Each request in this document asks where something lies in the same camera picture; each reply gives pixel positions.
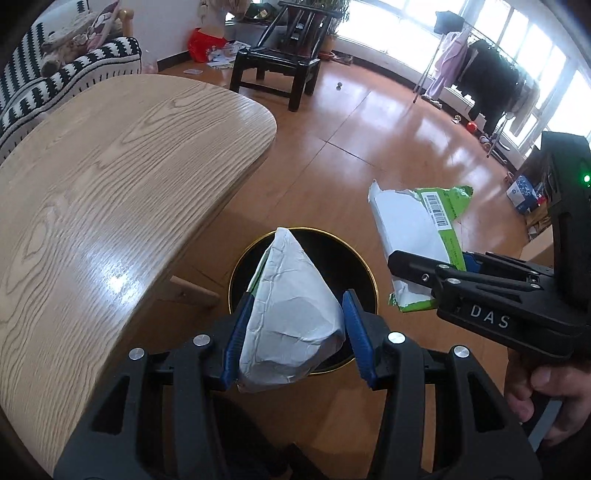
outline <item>potted plant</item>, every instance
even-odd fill
[[[334,10],[343,14],[341,18],[334,18],[332,19],[332,22],[330,22],[328,33],[320,47],[321,52],[331,54],[335,48],[336,31],[342,21],[347,21],[349,19],[349,4],[350,0],[313,0],[311,2],[312,7]]]

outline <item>hanging clothes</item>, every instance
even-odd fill
[[[461,33],[448,33],[441,44],[441,56],[435,62],[435,78],[425,92],[433,100],[438,100],[443,87],[451,87],[460,73],[468,51],[470,28]]]
[[[483,132],[492,135],[515,93],[518,70],[486,40],[478,40],[468,47],[465,69],[459,78],[457,89],[474,100],[474,107],[468,112],[470,120],[481,113],[486,118]]]
[[[450,12],[435,12],[437,21],[433,31],[438,35],[447,35],[449,32],[461,32],[464,29],[464,19],[460,15]]]
[[[535,104],[540,99],[540,84],[528,73],[522,72],[520,79],[521,75],[523,75],[523,82],[518,83],[517,98],[508,109],[509,112],[515,114],[515,119],[509,129],[515,136],[521,133],[535,108]]]

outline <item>pink clothing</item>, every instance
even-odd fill
[[[435,79],[425,92],[434,100],[441,95],[443,87],[451,87],[460,73],[466,52],[468,51],[468,36],[470,29],[463,32],[448,33],[441,44],[442,54],[435,62]]]

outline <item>blue gripper pad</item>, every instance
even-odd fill
[[[223,371],[220,376],[220,381],[225,390],[230,388],[238,378],[238,364],[240,362],[244,337],[246,336],[246,326],[251,319],[252,306],[254,303],[255,297],[249,293],[245,293],[236,309],[235,315],[237,315],[238,319],[236,320],[234,330],[230,335],[228,345],[224,351]]]
[[[466,271],[472,273],[480,273],[480,264],[474,260],[470,254],[464,253],[464,263],[466,264]]]
[[[345,328],[353,348],[359,375],[373,389],[378,382],[378,375],[375,371],[374,348],[363,326],[362,315],[364,311],[354,291],[346,291],[343,295],[343,314],[345,314]]]

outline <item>crumpled white paper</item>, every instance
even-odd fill
[[[382,190],[374,180],[368,201],[382,239],[386,259],[396,250],[449,263],[449,254],[433,220],[411,190]],[[407,307],[430,300],[431,289],[392,277],[396,302]]]
[[[255,302],[239,364],[241,391],[294,383],[343,345],[343,310],[288,229],[277,229],[252,289]]]

